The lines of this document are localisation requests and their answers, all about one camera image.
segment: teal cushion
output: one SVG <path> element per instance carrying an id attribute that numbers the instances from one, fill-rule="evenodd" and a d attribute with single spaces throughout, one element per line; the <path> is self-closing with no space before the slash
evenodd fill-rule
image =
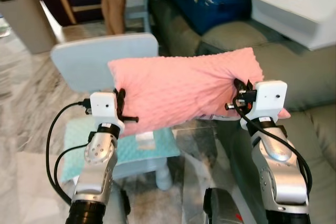
<path id="1" fill-rule="evenodd" d="M 66 127 L 64 149 L 87 143 L 91 131 L 96 131 L 94 119 L 91 116 L 71 120 Z M 175 138 L 170 128 L 153 132 L 155 148 L 139 149 L 135 136 L 118 139 L 117 165 L 159 157 L 179 156 L 180 150 L 175 144 Z M 61 181 L 65 182 L 80 174 L 85 160 L 84 148 L 71 151 L 65 155 Z"/>

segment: black wire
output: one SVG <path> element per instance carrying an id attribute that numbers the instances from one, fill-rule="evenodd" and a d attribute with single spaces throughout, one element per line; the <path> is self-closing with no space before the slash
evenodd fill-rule
<path id="1" fill-rule="evenodd" d="M 298 164 L 299 164 L 299 169 L 300 169 L 300 173 L 303 175 L 303 179 L 305 180 L 304 182 L 306 183 L 306 186 L 308 187 L 308 182 L 307 182 L 307 176 L 305 174 L 305 169 L 302 165 L 302 162 L 298 160 Z"/>
<path id="2" fill-rule="evenodd" d="M 49 163 L 49 148 L 50 148 L 50 138 L 51 138 L 51 133 L 53 131 L 53 128 L 55 126 L 56 121 L 58 120 L 58 118 L 62 115 L 62 113 L 67 110 L 68 108 L 72 107 L 72 106 L 76 106 L 76 105 L 80 105 L 80 102 L 76 102 L 76 103 L 72 103 L 69 104 L 67 106 L 65 106 L 63 109 L 61 109 L 60 112 L 58 112 L 58 114 L 56 115 L 56 117 L 54 118 L 53 122 L 51 123 L 49 132 L 48 132 L 48 137 L 47 137 L 47 146 L 46 146 L 46 169 L 47 169 L 47 176 L 49 179 L 49 182 L 51 183 L 51 186 L 54 188 L 54 190 L 57 192 L 57 194 L 68 204 L 71 205 L 71 198 L 63 191 L 63 190 L 59 190 L 59 188 L 56 186 L 56 184 L 54 183 L 54 181 L 52 180 L 51 177 L 51 172 L 50 172 L 50 163 Z"/>
<path id="3" fill-rule="evenodd" d="M 59 165 L 59 162 L 61 161 L 62 157 L 63 157 L 65 154 L 67 154 L 68 152 L 70 152 L 70 151 L 73 151 L 73 150 L 75 150 L 75 149 L 79 149 L 79 148 L 86 147 L 87 145 L 88 145 L 88 143 L 87 143 L 87 144 L 83 144 L 83 145 L 79 145 L 79 146 L 75 146 L 75 147 L 72 147 L 72 148 L 69 148 L 69 149 L 63 151 L 63 152 L 58 156 L 58 158 L 57 158 L 57 160 L 56 160 L 56 163 L 55 163 L 55 168 L 54 168 L 54 181 L 55 181 L 55 185 L 56 185 L 56 187 L 57 187 L 59 190 L 62 190 L 62 191 L 63 191 L 63 189 L 62 189 L 61 186 L 59 185 L 59 182 L 58 182 L 58 179 L 57 179 L 58 165 Z"/>
<path id="4" fill-rule="evenodd" d="M 301 154 L 294 149 L 290 144 L 288 144 L 287 142 L 285 142 L 284 140 L 282 140 L 281 138 L 279 138 L 278 136 L 275 136 L 271 133 L 269 133 L 268 131 L 265 131 L 264 129 L 262 129 L 258 124 L 254 123 L 253 121 L 251 121 L 238 107 L 237 105 L 237 97 L 233 98 L 233 106 L 235 107 L 235 110 L 237 111 L 237 113 L 249 124 L 251 124 L 253 127 L 255 127 L 258 131 L 264 133 L 267 136 L 272 137 L 273 139 L 279 141 L 281 144 L 283 144 L 284 146 L 286 146 L 287 148 L 289 148 L 298 158 L 298 161 L 302 162 L 302 165 L 304 166 L 304 169 L 306 170 L 306 174 L 307 174 L 307 187 L 308 187 L 308 193 L 307 195 L 309 196 L 309 193 L 311 191 L 312 188 L 312 184 L 313 184 L 313 178 L 311 175 L 311 171 L 309 169 L 309 166 L 307 164 L 307 162 L 305 161 L 305 159 L 301 156 Z"/>

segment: gray tile floor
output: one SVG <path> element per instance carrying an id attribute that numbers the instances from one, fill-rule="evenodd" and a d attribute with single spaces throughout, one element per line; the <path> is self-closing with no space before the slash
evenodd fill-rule
<path id="1" fill-rule="evenodd" d="M 61 29 L 60 41 L 104 35 L 102 23 Z M 86 94 L 71 91 L 50 61 L 49 53 L 31 55 L 15 34 L 0 39 L 0 216 L 3 223 L 64 223 L 68 207 L 49 185 L 45 140 L 50 123 L 66 104 Z M 61 152 L 65 124 L 82 114 L 61 117 L 51 142 L 51 165 Z M 168 165 L 174 185 L 160 191 L 154 173 L 118 181 L 128 192 L 129 223 L 204 223 L 203 195 L 209 186 L 235 192 L 246 223 L 254 223 L 237 190 L 212 121 L 193 120 L 173 128 L 180 157 Z"/>

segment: white chair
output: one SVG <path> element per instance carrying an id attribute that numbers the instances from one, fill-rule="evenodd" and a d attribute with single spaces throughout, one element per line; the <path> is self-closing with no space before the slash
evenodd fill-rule
<path id="1" fill-rule="evenodd" d="M 126 0 L 125 19 L 143 19 L 144 31 L 151 33 L 149 0 Z"/>
<path id="2" fill-rule="evenodd" d="M 57 45 L 51 51 L 51 58 L 74 91 L 92 93 L 113 89 L 113 77 L 107 66 L 109 61 L 121 58 L 155 57 L 158 55 L 157 51 L 158 42 L 153 35 L 129 34 Z M 155 142 L 156 148 L 160 148 L 161 143 L 164 144 L 161 141 Z M 169 156 L 178 156 L 179 150 L 176 146 L 173 148 L 175 148 L 175 154 Z M 152 171 L 156 172 L 156 184 L 159 189 L 167 190 L 172 186 L 166 157 L 117 164 L 113 171 L 113 178 L 118 179 Z"/>

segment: sofa cushion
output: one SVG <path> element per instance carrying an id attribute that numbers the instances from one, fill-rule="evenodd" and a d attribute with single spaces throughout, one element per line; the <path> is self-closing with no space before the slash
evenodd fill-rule
<path id="1" fill-rule="evenodd" d="M 161 35 L 172 56 L 194 56 L 201 37 L 190 28 L 170 0 L 151 0 L 151 8 Z"/>
<path id="2" fill-rule="evenodd" d="M 305 113 L 312 121 L 324 157 L 336 170 L 336 105 L 317 107 Z"/>
<path id="3" fill-rule="evenodd" d="M 330 107 L 321 107 L 320 115 Z M 336 124 L 335 117 L 325 115 L 326 120 Z M 325 159 L 320 148 L 318 133 L 311 117 L 304 112 L 295 112 L 290 119 L 280 120 L 287 130 L 289 140 L 308 162 L 313 176 L 309 210 L 312 224 L 334 224 L 336 221 L 336 172 Z M 247 131 L 239 129 L 231 143 L 231 167 L 237 183 L 258 224 L 267 224 L 261 199 L 258 170 L 251 158 L 251 143 Z"/>
<path id="4" fill-rule="evenodd" d="M 248 20 L 215 26 L 203 35 L 201 45 L 207 44 L 220 51 L 232 51 L 282 39 L 283 36 L 278 32 L 254 20 Z"/>
<path id="5" fill-rule="evenodd" d="M 287 110 L 335 103 L 336 46 L 309 51 L 294 41 L 284 40 L 256 47 L 254 53 L 265 80 L 288 84 Z"/>

